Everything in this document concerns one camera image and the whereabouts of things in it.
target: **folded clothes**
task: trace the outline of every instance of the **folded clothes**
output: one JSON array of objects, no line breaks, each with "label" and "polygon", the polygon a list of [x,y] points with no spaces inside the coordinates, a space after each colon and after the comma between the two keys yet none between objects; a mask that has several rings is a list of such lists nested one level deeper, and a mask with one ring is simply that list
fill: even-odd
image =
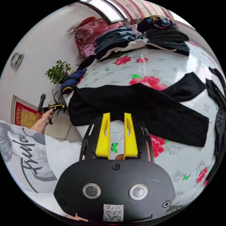
[{"label": "folded clothes", "polygon": [[119,37],[125,37],[127,35],[130,35],[130,36],[134,36],[136,37],[136,33],[134,31],[117,31],[117,32],[113,32],[113,33],[110,33],[109,35],[105,36],[101,43],[102,44],[104,41],[108,40],[108,39],[112,39],[112,38],[119,38]]},{"label": "folded clothes", "polygon": [[177,43],[177,42],[155,42],[155,44],[162,46],[162,47],[170,47],[170,48],[176,48],[180,50],[184,50],[189,52],[190,49],[188,45],[185,42]]},{"label": "folded clothes", "polygon": [[87,69],[78,70],[72,73],[67,80],[61,85],[61,94],[66,94],[73,89],[80,81],[81,77],[85,74]]},{"label": "folded clothes", "polygon": [[180,35],[169,35],[169,36],[155,36],[153,38],[148,39],[150,42],[155,43],[155,42],[185,42],[185,39],[181,37]]},{"label": "folded clothes", "polygon": [[145,36],[151,42],[154,42],[154,40],[157,39],[161,39],[159,41],[164,41],[163,39],[166,39],[166,41],[189,41],[189,37],[179,29],[160,30],[152,28],[145,33]]},{"label": "folded clothes", "polygon": [[98,53],[95,54],[95,59],[100,60],[110,49],[113,48],[119,48],[119,47],[127,47],[129,44],[128,41],[123,41],[119,43],[112,43],[109,46],[107,46],[105,49],[99,51]]},{"label": "folded clothes", "polygon": [[97,45],[101,44],[103,40],[105,40],[105,38],[109,35],[111,35],[114,32],[123,32],[123,31],[132,31],[132,28],[129,27],[120,27],[120,28],[116,28],[110,31],[107,31],[106,33],[104,33],[103,35],[99,36],[96,40],[95,43]]},{"label": "folded clothes", "polygon": [[95,51],[94,52],[95,53],[98,53],[101,50],[105,49],[107,46],[109,46],[111,44],[114,44],[114,43],[120,43],[120,42],[124,42],[124,41],[127,41],[129,43],[131,41],[134,41],[135,39],[136,39],[135,32],[134,32],[134,36],[127,35],[127,36],[124,36],[124,37],[113,37],[113,38],[110,38],[110,39],[105,40],[100,45],[98,45],[95,48]]},{"label": "folded clothes", "polygon": [[145,45],[146,45],[146,42],[143,39],[137,39],[137,40],[129,42],[126,47],[114,47],[114,48],[108,50],[107,53],[100,60],[108,57],[112,52],[115,52],[115,53],[125,52],[125,51],[129,51],[132,49],[143,48],[143,47],[145,47]]},{"label": "folded clothes", "polygon": [[180,49],[175,49],[175,48],[171,48],[171,47],[162,47],[162,46],[158,46],[157,44],[155,43],[146,43],[146,47],[148,49],[161,49],[161,50],[164,50],[164,51],[168,51],[168,52],[176,52],[176,53],[179,53],[179,54],[183,54],[185,56],[189,56],[189,52],[188,51],[184,51],[184,50],[180,50]]},{"label": "folded clothes", "polygon": [[138,25],[137,30],[139,32],[146,32],[150,28],[169,29],[175,27],[176,24],[173,20],[166,16],[152,15],[143,19]]}]

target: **red decoration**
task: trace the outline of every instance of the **red decoration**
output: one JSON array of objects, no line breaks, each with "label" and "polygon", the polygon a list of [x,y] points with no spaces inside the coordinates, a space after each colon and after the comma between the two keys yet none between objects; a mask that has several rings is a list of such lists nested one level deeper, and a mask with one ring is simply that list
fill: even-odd
[{"label": "red decoration", "polygon": [[140,77],[140,78],[133,78],[129,84],[133,85],[136,83],[142,83],[143,85],[146,85],[148,87],[151,87],[153,89],[157,89],[157,90],[164,90],[167,88],[167,85],[165,84],[159,84],[160,79],[155,78],[154,76],[145,76],[145,77]]},{"label": "red decoration", "polygon": [[131,57],[130,56],[124,56],[124,57],[120,57],[118,58],[114,64],[121,65],[121,64],[125,64],[127,62],[131,61]]},{"label": "red decoration", "polygon": [[42,114],[19,102],[15,105],[15,125],[31,128],[42,117]]},{"label": "red decoration", "polygon": [[157,158],[160,153],[163,153],[165,151],[163,145],[165,144],[166,139],[163,139],[152,134],[150,134],[150,137],[152,142],[154,158]]},{"label": "red decoration", "polygon": [[209,182],[209,180],[205,181],[204,184],[203,184],[203,187],[205,187],[208,182]]},{"label": "red decoration", "polygon": [[91,16],[91,17],[88,17],[88,18],[84,19],[84,20],[79,24],[78,28],[80,28],[80,27],[86,25],[87,23],[89,23],[89,22],[91,22],[91,21],[93,21],[93,20],[95,20],[95,19],[96,19],[95,16]]},{"label": "red decoration", "polygon": [[138,58],[136,59],[136,63],[144,63],[144,62],[147,62],[148,61],[148,58]]},{"label": "red decoration", "polygon": [[202,181],[202,179],[205,177],[206,172],[207,172],[208,168],[205,167],[204,170],[199,174],[198,178],[196,179],[196,183],[199,183]]}]

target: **white t-shirt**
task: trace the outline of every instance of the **white t-shirt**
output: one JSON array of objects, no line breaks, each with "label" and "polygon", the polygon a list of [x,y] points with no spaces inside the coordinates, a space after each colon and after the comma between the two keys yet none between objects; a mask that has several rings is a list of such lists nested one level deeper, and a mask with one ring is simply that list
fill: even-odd
[{"label": "white t-shirt", "polygon": [[0,151],[13,179],[29,198],[62,216],[53,192],[64,170],[78,162],[80,148],[0,121]]}]

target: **floral bedspread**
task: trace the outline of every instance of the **floral bedspread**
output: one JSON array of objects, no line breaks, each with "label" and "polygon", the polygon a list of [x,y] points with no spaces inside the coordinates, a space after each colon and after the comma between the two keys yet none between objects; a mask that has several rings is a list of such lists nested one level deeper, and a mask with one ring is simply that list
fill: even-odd
[{"label": "floral bedspread", "polygon": [[[78,88],[142,83],[154,89],[163,90],[180,80],[184,74],[193,71],[203,82],[205,82],[205,78],[212,79],[223,92],[218,78],[208,70],[209,66],[221,70],[219,65],[195,44],[189,42],[188,45],[190,47],[189,57],[142,48],[124,54],[118,59],[95,61],[88,67]],[[67,103],[71,96],[72,94],[66,98]],[[207,116],[210,124],[204,148],[188,146],[150,135],[154,161],[168,172],[175,187],[177,195],[172,203],[173,206],[186,205],[202,192],[207,184],[205,178],[215,162],[214,123],[218,110],[217,105],[209,98],[206,90],[193,100],[182,104]],[[83,137],[88,126],[77,128]],[[124,123],[111,122],[111,158],[114,159],[123,152]]]}]

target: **wall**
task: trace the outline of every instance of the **wall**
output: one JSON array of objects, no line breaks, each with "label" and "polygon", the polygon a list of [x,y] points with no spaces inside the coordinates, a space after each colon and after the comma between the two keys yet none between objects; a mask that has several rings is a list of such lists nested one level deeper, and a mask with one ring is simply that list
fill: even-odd
[{"label": "wall", "polygon": [[[45,77],[46,71],[57,60],[67,61],[72,68],[80,63],[74,34],[66,32],[74,23],[87,17],[100,16],[85,5],[75,3],[47,16],[36,24],[18,43],[8,59],[0,79],[0,119],[10,123],[13,95],[38,106],[42,93],[46,94],[44,104],[53,101],[52,88]],[[15,52],[25,54],[20,67],[15,71],[10,60]]]},{"label": "wall", "polygon": [[190,38],[190,41],[193,42],[194,44],[198,45],[201,47],[203,50],[205,50],[214,60],[215,62],[220,66],[219,61],[217,60],[216,55],[208,45],[208,43],[205,41],[205,39],[192,27],[183,24],[182,22],[175,21],[179,27],[180,30],[182,30],[185,34],[188,35]]}]

